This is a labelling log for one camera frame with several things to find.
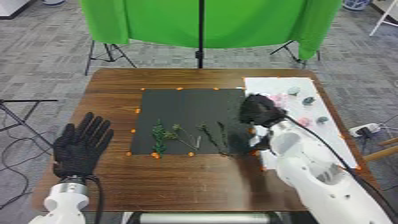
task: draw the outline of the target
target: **robotic arm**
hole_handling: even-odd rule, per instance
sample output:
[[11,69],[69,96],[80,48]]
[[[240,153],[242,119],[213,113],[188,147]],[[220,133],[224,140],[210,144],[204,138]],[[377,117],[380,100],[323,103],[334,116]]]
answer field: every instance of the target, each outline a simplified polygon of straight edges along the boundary
[[73,176],[52,187],[50,196],[44,200],[48,214],[44,217],[37,216],[28,224],[85,224],[80,210],[87,205],[89,197],[84,179]]
[[75,128],[68,124],[60,138],[53,143],[53,173],[60,178],[44,199],[46,216],[37,216],[30,224],[85,224],[82,208],[89,205],[85,180],[92,175],[96,163],[108,147],[114,130],[110,122],[87,113]]
[[291,121],[286,111],[274,106],[265,96],[249,96],[240,120],[270,130],[265,142],[277,156],[277,176],[297,190],[318,223],[391,224],[373,197],[336,164],[327,145]]
[[[242,104],[240,121],[261,125],[270,130],[268,147],[277,155],[277,175],[295,188],[300,201],[320,224],[393,224],[355,176],[336,164],[334,154],[325,144],[288,120],[286,111],[272,100],[252,95]],[[53,173],[60,183],[52,187],[44,199],[46,216],[36,217],[30,224],[85,224],[82,208],[89,204],[85,180],[114,131],[110,122],[94,114],[85,115],[75,129],[68,124],[53,144]]]

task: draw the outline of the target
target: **white paper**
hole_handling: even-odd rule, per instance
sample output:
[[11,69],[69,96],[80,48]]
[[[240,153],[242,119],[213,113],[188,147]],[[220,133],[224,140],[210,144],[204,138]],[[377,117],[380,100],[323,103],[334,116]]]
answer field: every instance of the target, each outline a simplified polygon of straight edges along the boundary
[[[288,95],[288,89],[291,87],[300,88],[297,96]],[[332,146],[332,149],[336,150],[350,167],[355,168],[357,161],[352,155],[348,145],[341,138],[339,129],[315,88],[313,80],[309,78],[245,78],[245,94],[261,94],[265,96],[275,96],[283,94],[283,108],[288,110],[290,116],[295,118],[295,120],[304,117],[311,119],[311,125],[307,126],[307,128],[320,135],[325,142]],[[311,106],[302,105],[302,100],[307,97],[315,97],[315,103]],[[316,124],[318,117],[329,118],[325,124]],[[275,169],[274,160],[275,158],[272,156],[267,156],[267,161],[263,161],[267,169]]]

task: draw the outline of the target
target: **white robotic arm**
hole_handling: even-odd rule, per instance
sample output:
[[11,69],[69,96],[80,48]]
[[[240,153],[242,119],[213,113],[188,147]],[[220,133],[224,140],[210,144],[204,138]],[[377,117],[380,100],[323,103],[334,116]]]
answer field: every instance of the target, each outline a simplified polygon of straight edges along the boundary
[[277,175],[297,190],[320,224],[393,223],[350,173],[336,165],[323,143],[290,121],[277,123],[270,130]]
[[44,200],[48,214],[37,216],[28,224],[85,224],[80,210],[87,205],[87,187],[82,182],[57,184]]

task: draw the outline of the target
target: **tripod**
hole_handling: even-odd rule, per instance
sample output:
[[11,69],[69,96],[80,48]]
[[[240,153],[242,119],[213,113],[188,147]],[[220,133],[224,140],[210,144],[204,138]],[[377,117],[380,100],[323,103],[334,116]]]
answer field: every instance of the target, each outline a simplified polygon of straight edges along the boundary
[[[270,52],[270,55],[274,55],[283,49],[286,49],[286,51],[290,52],[290,56],[291,56],[295,62],[302,64],[302,69],[304,69],[307,66],[307,61],[304,61],[300,58],[295,57],[295,54],[291,53],[291,50],[288,47],[293,42],[295,41],[290,40],[288,43]],[[320,50],[316,51],[316,57],[318,57],[318,61],[320,61]]]
[[[87,76],[89,75],[89,69],[91,69],[91,61],[94,60],[101,60],[101,61],[107,61],[107,62],[116,62],[119,58],[126,58],[128,60],[128,63],[132,64],[133,68],[137,68],[119,46],[116,44],[103,44],[103,47],[105,47],[105,54],[108,55],[108,59],[101,59],[100,57],[105,55],[101,54],[98,57],[92,57],[92,52],[94,52],[94,47],[96,47],[96,41],[92,40],[91,42],[91,52],[89,52],[89,60],[87,60],[87,66],[85,66],[85,72],[84,72],[84,75]],[[119,58],[114,58],[114,50],[119,51],[121,53],[121,56]]]
[[[11,116],[11,118],[14,119],[16,121],[16,124],[9,125],[7,127],[4,127],[0,129],[0,132],[2,131],[7,131],[11,128],[18,127],[18,126],[23,126],[28,131],[34,133],[34,135],[39,137],[39,139],[43,140],[43,142],[46,143],[46,145],[50,147],[53,147],[53,144],[48,142],[48,140],[44,139],[44,137],[41,136],[39,132],[34,130],[34,128],[30,127],[30,125],[27,124],[27,120],[28,120],[28,117],[34,113],[34,110],[39,106],[39,103],[41,102],[57,102],[59,100],[0,100],[0,110],[5,112],[5,114]],[[28,110],[28,113],[25,115],[23,118],[18,117],[18,115],[14,114],[14,112],[11,111],[11,109],[7,108],[5,106],[5,103],[34,103],[34,106]]]

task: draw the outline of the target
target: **metal stand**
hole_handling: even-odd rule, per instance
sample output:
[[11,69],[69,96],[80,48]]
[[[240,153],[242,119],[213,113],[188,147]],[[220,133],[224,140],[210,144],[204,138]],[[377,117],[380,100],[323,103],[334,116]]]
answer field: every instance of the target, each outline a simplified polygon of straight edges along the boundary
[[[302,64],[302,69],[306,69],[306,67],[307,67],[307,61],[304,61],[300,58],[295,57],[295,54],[293,54],[293,52],[290,50],[290,47],[288,47],[293,42],[295,41],[290,40],[288,43],[270,52],[270,55],[274,55],[284,49],[290,52],[290,56],[291,56],[295,62],[299,64]],[[318,61],[320,61],[320,50],[316,51],[316,58],[318,58]]]
[[[132,60],[130,60],[130,58],[128,58],[128,56],[126,56],[126,54],[124,54],[124,52],[123,52],[123,50],[121,50],[121,48],[116,44],[103,44],[105,51],[107,51],[105,54],[108,55],[108,59],[100,58],[105,54],[101,54],[98,57],[92,57],[94,47],[96,47],[96,41],[92,40],[91,51],[89,51],[89,60],[87,60],[87,66],[85,66],[85,72],[84,72],[85,76],[89,75],[91,61],[94,61],[94,60],[101,60],[101,61],[107,61],[107,62],[116,62],[119,58],[126,58],[128,63],[132,64],[133,68],[137,68],[137,66],[135,66],[135,64],[133,64],[133,62],[132,62]],[[121,56],[117,58],[114,58],[114,50],[117,50],[119,53],[121,53]]]
[[[57,102],[57,101],[59,100],[0,100],[0,110],[5,112],[5,114],[11,116],[11,118],[16,121],[16,124],[12,124],[11,126],[4,127],[0,129],[0,132],[5,131],[5,130],[9,130],[11,128],[14,128],[18,126],[23,126],[28,129],[28,131],[34,133],[34,135],[37,136],[37,138],[43,140],[43,142],[48,144],[50,147],[53,147],[53,145],[48,142],[48,140],[44,139],[44,137],[41,136],[39,132],[30,127],[30,125],[27,124],[27,120],[28,120],[28,117],[30,117],[30,115],[34,113],[34,110],[36,110],[36,108],[39,106],[39,103],[41,102]],[[18,117],[18,115],[9,110],[9,108],[7,108],[7,106],[5,106],[4,103],[36,103],[23,118]]]
[[199,0],[199,49],[195,52],[197,68],[203,68],[204,59],[204,0]]

